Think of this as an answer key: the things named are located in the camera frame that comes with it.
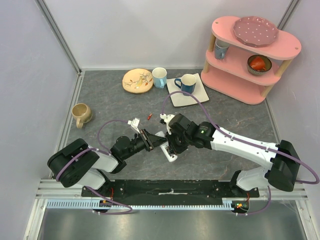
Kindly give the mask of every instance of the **gray bowl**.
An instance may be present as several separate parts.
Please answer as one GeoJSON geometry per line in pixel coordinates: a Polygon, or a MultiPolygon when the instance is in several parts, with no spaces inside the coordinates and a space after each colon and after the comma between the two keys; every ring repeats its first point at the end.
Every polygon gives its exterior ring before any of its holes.
{"type": "Polygon", "coordinates": [[[247,61],[247,64],[246,64],[246,68],[248,69],[248,72],[251,73],[252,75],[261,76],[261,75],[265,74],[266,72],[268,72],[272,68],[272,63],[271,63],[270,59],[267,58],[266,56],[263,56],[263,55],[252,55],[251,57],[248,58],[248,61],[247,61]],[[265,71],[258,71],[258,70],[253,69],[250,66],[250,63],[256,57],[260,57],[264,61],[265,71]]]}

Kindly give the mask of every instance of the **cable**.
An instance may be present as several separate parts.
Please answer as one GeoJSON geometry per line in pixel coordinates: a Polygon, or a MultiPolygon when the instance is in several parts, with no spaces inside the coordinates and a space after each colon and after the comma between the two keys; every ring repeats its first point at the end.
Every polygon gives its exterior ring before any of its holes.
{"type": "Polygon", "coordinates": [[[262,213],[264,210],[266,210],[270,204],[271,204],[271,189],[269,186],[267,186],[268,188],[268,191],[269,191],[269,197],[268,197],[268,202],[266,203],[266,205],[258,210],[258,211],[253,211],[253,212],[249,212],[249,213],[236,213],[236,215],[240,215],[240,216],[250,216],[250,215],[255,215],[255,214],[259,214],[259,213],[262,213]]]}
{"type": "MultiPolygon", "coordinates": [[[[55,180],[57,182],[59,182],[59,178],[61,177],[61,175],[64,173],[64,171],[76,160],[78,159],[79,157],[81,157],[83,154],[89,152],[89,151],[94,151],[94,152],[99,152],[99,153],[102,153],[102,154],[105,154],[105,155],[108,155],[110,156],[111,154],[108,153],[108,152],[105,152],[103,150],[100,150],[98,148],[95,148],[95,147],[91,147],[91,148],[87,148],[85,150],[83,150],[82,152],[78,153],[76,156],[74,156],[61,170],[60,172],[56,175],[56,178],[55,180]]],[[[93,188],[89,187],[89,186],[85,186],[87,189],[89,189],[91,192],[93,192],[95,195],[97,195],[98,197],[100,198],[103,198],[105,200],[107,200],[108,202],[112,203],[112,204],[115,204],[115,205],[119,205],[119,206],[123,206],[123,207],[126,207],[128,208],[129,210],[127,211],[120,211],[120,212],[98,212],[98,211],[94,211],[95,213],[97,214],[103,214],[103,215],[121,215],[121,214],[129,214],[133,211],[132,207],[130,207],[129,205],[125,205],[125,204],[122,204],[120,202],[117,202],[117,201],[113,201],[111,199],[108,199],[106,198],[105,196],[102,196],[100,193],[98,193],[97,191],[95,191],[93,188]]]]}
{"type": "Polygon", "coordinates": [[[118,212],[101,212],[100,214],[102,215],[122,215],[122,214],[129,214],[133,211],[132,207],[129,206],[129,205],[126,205],[126,204],[123,204],[123,203],[120,203],[120,202],[117,202],[117,201],[113,201],[111,199],[108,199],[106,198],[105,196],[102,196],[100,193],[98,193],[96,190],[94,190],[93,188],[89,187],[89,186],[85,186],[87,189],[89,189],[91,192],[93,192],[95,195],[97,195],[98,197],[112,203],[112,204],[115,204],[115,205],[119,205],[119,206],[123,206],[125,208],[128,208],[129,210],[127,211],[118,211],[118,212]]]}
{"type": "MultiPolygon", "coordinates": [[[[111,187],[111,194],[110,194],[110,199],[113,200],[114,199],[114,188],[111,187]]],[[[106,213],[108,212],[112,206],[113,206],[113,203],[112,202],[106,202],[104,203],[102,202],[101,204],[105,204],[106,206],[110,205],[108,209],[92,209],[93,211],[96,211],[96,212],[100,212],[100,213],[106,213]]]]}
{"type": "Polygon", "coordinates": [[[239,207],[239,209],[241,209],[241,210],[243,210],[243,211],[248,212],[248,211],[249,211],[249,209],[250,209],[250,202],[247,202],[247,209],[242,208],[241,206],[239,207]]]}
{"type": "Polygon", "coordinates": [[[125,120],[115,119],[115,120],[107,121],[106,123],[104,123],[104,124],[100,127],[96,138],[97,138],[97,140],[98,140],[98,143],[101,145],[101,147],[103,147],[104,149],[106,149],[106,150],[108,151],[108,153],[111,153],[111,150],[110,150],[107,146],[105,146],[105,145],[102,144],[102,142],[101,142],[101,140],[100,140],[100,133],[101,133],[101,130],[104,128],[105,125],[107,125],[107,124],[109,124],[109,123],[112,123],[112,122],[122,122],[122,123],[126,123],[126,124],[128,123],[128,121],[125,121],[125,120]]]}
{"type": "MultiPolygon", "coordinates": [[[[211,119],[209,113],[207,112],[207,110],[205,109],[205,107],[201,104],[201,102],[195,97],[193,96],[192,94],[186,92],[186,91],[174,91],[172,93],[170,93],[168,96],[165,97],[164,101],[163,101],[163,104],[162,104],[162,109],[161,109],[161,114],[163,115],[164,114],[164,111],[165,111],[165,105],[166,105],[166,102],[168,100],[168,98],[173,95],[173,94],[187,94],[189,95],[190,97],[192,97],[199,105],[200,107],[202,108],[205,116],[208,118],[209,122],[214,126],[215,129],[217,129],[220,133],[222,133],[223,135],[227,136],[228,138],[231,138],[232,136],[224,131],[222,131],[217,124],[215,124],[215,122],[211,119]]],[[[278,151],[278,150],[275,150],[275,149],[272,149],[272,148],[266,148],[265,146],[262,146],[262,145],[259,145],[259,144],[255,144],[253,142],[249,142],[249,141],[246,141],[246,140],[243,140],[241,138],[238,138],[238,137],[233,137],[232,138],[233,140],[236,140],[238,142],[241,142],[241,143],[244,143],[244,144],[248,144],[250,146],[253,146],[253,147],[256,147],[256,148],[259,148],[259,149],[262,149],[262,150],[268,150],[270,152],[273,152],[273,153],[276,153],[276,154],[280,154],[288,159],[291,159],[293,161],[295,161],[296,163],[304,166],[306,169],[308,169],[312,175],[315,177],[315,181],[305,181],[305,180],[296,180],[297,183],[303,183],[303,184],[318,184],[320,182],[320,179],[319,179],[319,176],[317,175],[317,173],[310,167],[308,166],[306,163],[304,163],[303,161],[289,155],[289,154],[286,154],[284,152],[281,152],[281,151],[278,151]]]]}
{"type": "Polygon", "coordinates": [[[249,200],[250,200],[250,193],[248,193],[248,192],[247,192],[247,193],[246,193],[246,196],[247,196],[247,199],[246,199],[246,201],[245,201],[245,202],[246,202],[246,203],[249,203],[249,200]]]}

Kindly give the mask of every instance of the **beige mug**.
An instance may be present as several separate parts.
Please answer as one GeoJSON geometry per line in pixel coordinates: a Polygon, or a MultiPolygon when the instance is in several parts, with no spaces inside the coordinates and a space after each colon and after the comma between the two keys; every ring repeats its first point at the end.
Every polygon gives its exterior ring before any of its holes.
{"type": "Polygon", "coordinates": [[[88,105],[78,103],[72,108],[72,116],[76,120],[76,127],[81,129],[84,124],[90,122],[92,118],[92,111],[88,105]]]}

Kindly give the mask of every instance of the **wooden shelf post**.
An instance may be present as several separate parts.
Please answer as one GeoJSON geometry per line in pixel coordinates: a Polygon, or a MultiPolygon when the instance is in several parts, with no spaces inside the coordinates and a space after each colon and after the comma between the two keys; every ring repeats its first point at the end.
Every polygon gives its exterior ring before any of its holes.
{"type": "Polygon", "coordinates": [[[262,91],[261,96],[265,98],[270,92],[270,90],[273,88],[273,86],[274,85],[264,87],[264,90],[262,91]]]}
{"type": "Polygon", "coordinates": [[[204,62],[203,72],[206,74],[209,71],[209,63],[207,60],[204,62]]]}
{"type": "Polygon", "coordinates": [[[282,64],[280,65],[280,67],[278,68],[278,70],[275,72],[274,75],[276,75],[277,77],[281,77],[282,74],[285,72],[285,70],[287,69],[287,67],[289,67],[290,63],[292,62],[293,59],[289,59],[289,60],[284,60],[282,62],[282,64]]]}
{"type": "Polygon", "coordinates": [[[209,44],[209,47],[208,47],[208,51],[209,52],[212,52],[214,50],[215,41],[216,41],[216,36],[211,33],[210,44],[209,44]]]}

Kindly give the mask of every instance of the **red object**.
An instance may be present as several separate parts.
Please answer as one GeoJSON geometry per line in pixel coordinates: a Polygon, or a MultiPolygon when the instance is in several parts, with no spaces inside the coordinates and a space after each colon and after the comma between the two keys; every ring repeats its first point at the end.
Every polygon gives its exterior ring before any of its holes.
{"type": "Polygon", "coordinates": [[[114,198],[114,188],[111,188],[111,195],[110,195],[110,199],[112,200],[114,198]]]}
{"type": "Polygon", "coordinates": [[[252,67],[254,70],[262,70],[263,68],[266,69],[265,61],[257,56],[250,62],[250,67],[252,67]]]}

